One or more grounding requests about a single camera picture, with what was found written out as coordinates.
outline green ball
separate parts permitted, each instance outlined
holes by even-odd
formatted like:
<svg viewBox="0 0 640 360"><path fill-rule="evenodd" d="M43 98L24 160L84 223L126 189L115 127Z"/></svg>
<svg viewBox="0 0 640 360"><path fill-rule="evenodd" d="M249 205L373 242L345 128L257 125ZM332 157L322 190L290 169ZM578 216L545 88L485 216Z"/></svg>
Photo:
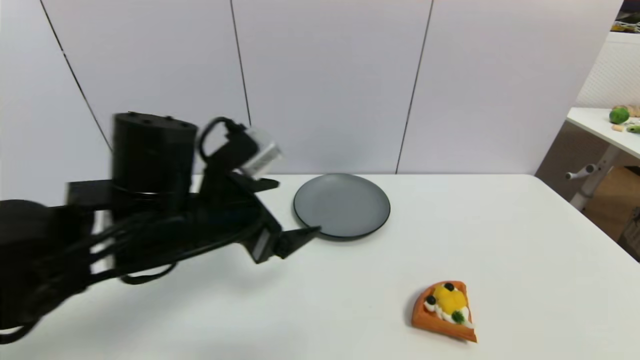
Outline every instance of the green ball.
<svg viewBox="0 0 640 360"><path fill-rule="evenodd" d="M609 121L614 124L622 124L629 119L629 111L625 108L617 108L609 113Z"/></svg>

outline table leg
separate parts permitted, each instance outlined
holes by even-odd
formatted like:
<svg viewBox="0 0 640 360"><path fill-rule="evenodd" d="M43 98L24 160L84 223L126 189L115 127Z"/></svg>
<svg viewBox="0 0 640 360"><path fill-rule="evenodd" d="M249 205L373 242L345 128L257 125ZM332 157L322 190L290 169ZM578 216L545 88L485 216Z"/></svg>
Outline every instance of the table leg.
<svg viewBox="0 0 640 360"><path fill-rule="evenodd" d="M587 205L587 202L593 197L593 193L598 188L598 185L604 180L605 176L611 170L613 161L616 159L620 149L615 145L609 145L600 161L598 161L596 170L587 177L587 180L582 184L582 187L573 196L570 203L574 208L582 211Z"/></svg>

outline plate rim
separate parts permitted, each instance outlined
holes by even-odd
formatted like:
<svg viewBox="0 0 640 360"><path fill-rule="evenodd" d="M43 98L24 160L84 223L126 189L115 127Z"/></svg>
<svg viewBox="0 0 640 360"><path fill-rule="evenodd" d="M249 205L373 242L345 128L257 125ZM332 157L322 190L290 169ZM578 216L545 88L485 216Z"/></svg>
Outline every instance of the plate rim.
<svg viewBox="0 0 640 360"><path fill-rule="evenodd" d="M364 178L364 177L362 177L362 176L357 176L357 175L347 174L347 173L342 173L342 172L330 172L330 173L328 173L328 174L323 174L323 175L320 175L320 176L316 176L316 177L314 177L314 178L312 178L312 179L309 179L309 180L305 181L305 183L304 183L304 184L302 184L302 186L301 186L300 188L298 188L298 190L296 191L296 194L295 194L295 195L293 195L293 212L296 214L296 218L298 218L298 220L299 220L302 224L304 224L304 226L306 226L306 227L311 227L311 225L307 224L304 220L302 220L302 218L301 218L301 217L300 217L300 215L298 214L298 209L296 208L296 198L298 197L298 193L300 193L300 190L302 190L302 188L303 188L303 187L305 187L305 185L306 185L306 184L308 184L309 182L311 182L311 181L313 181L313 180L315 180L315 179L318 179L318 178L320 178L320 177L327 176L327 175L347 175L347 176L353 176L353 177L357 177L357 178L359 178L359 179L361 179L361 180L368 181L369 183L372 183L375 187L377 187L378 189L380 189L380 191L382 192L382 194L385 196L385 199L387 200L387 204L389 204L389 211L387 212L387 217L385 218L385 221L383 221L383 222L380 224L380 226L378 226L377 228L373 229L372 231L369 231L368 233L359 234L359 235L349 235L349 236L332 235L332 234L325 233L325 232L322 230L322 226L321 226L321 225L314 225L314 226L320 226L320 233L321 233L322 235L325 235L325 236L331 236L332 238L336 238L336 239L352 239L352 238L361 238L361 237L363 237L363 236L367 236L367 235L369 235L369 234L375 233L376 231L378 231L381 227L383 227L383 226L387 223L387 221L389 220L389 217L391 216L391 201L389 200L389 196L387 195L387 193L385 193L385 191L384 191L384 190L382 190L382 188L381 188L380 186L378 186L378 184L374 183L373 181L371 181L371 180L369 180L369 179L365 179L365 178Z"/></svg>

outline pizza crust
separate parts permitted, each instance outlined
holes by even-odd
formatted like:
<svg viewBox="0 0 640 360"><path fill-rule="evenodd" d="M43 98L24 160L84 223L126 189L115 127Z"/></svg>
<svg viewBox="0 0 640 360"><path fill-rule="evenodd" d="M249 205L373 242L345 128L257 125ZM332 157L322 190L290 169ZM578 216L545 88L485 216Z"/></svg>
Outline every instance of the pizza crust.
<svg viewBox="0 0 640 360"><path fill-rule="evenodd" d="M443 285L447 282L450 282L455 286L458 290L465 295L467 299L467 307L469 308L469 322L474 322L471 315L471 307L469 306L469 298L467 297L467 286L464 282L461 281L442 281L438 282L434 285L431 285L427 288L418 299L415 301L415 305L413 306L413 314L411 317L411 325L418 329L439 332L440 334L453 336L455 338L461 338L464 340L473 341L477 343L476 332L473 329L469 329L468 327L456 323L450 323L446 320L440 319L436 313L430 313L424 307L424 301L427 296L432 295L435 288L439 285Z"/></svg>

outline white wall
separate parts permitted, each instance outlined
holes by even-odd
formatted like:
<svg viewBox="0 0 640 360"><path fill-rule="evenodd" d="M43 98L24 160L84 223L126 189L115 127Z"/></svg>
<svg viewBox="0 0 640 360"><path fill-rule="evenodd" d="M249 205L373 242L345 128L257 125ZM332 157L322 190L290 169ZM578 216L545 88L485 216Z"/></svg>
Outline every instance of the white wall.
<svg viewBox="0 0 640 360"><path fill-rule="evenodd" d="M575 105L612 108L640 104L640 35L609 33Z"/></svg>
<svg viewBox="0 0 640 360"><path fill-rule="evenodd" d="M2 199L63 204L66 182L104 179L109 149L38 0L3 0Z"/></svg>
<svg viewBox="0 0 640 360"><path fill-rule="evenodd" d="M435 1L399 172L533 174L620 4Z"/></svg>
<svg viewBox="0 0 640 360"><path fill-rule="evenodd" d="M431 1L234 0L254 126L274 172L396 171Z"/></svg>
<svg viewBox="0 0 640 360"><path fill-rule="evenodd" d="M127 111L248 124L229 0L43 3L109 141Z"/></svg>

